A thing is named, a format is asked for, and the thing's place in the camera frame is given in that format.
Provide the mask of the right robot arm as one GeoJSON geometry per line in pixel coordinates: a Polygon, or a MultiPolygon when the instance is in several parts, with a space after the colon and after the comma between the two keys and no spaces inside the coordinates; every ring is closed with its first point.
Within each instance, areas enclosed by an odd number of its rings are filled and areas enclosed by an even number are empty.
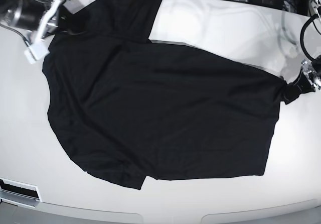
{"type": "Polygon", "coordinates": [[[69,0],[1,0],[1,22],[10,30],[14,28],[38,31],[42,18],[53,9],[46,21],[43,36],[47,37],[59,29],[59,10],[69,0]]]}

